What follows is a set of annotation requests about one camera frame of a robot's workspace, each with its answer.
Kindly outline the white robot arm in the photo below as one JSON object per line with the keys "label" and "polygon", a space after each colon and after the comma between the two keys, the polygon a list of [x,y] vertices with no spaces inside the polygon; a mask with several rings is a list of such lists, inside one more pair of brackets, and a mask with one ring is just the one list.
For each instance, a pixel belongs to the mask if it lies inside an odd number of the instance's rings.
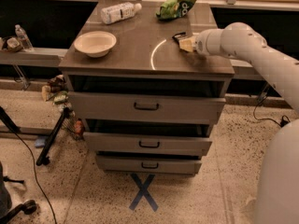
{"label": "white robot arm", "polygon": [[[208,29],[178,41],[181,49],[250,63],[299,112],[298,61],[267,45],[243,22]],[[254,224],[299,224],[299,119],[281,128],[263,158]]]}

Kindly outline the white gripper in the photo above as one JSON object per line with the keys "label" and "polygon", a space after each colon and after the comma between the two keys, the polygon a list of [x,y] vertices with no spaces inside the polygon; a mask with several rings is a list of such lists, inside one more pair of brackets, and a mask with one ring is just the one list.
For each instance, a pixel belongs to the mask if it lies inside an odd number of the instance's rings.
{"label": "white gripper", "polygon": [[178,41],[179,48],[205,56],[221,55],[221,34],[222,29],[208,29],[197,36],[183,37]]}

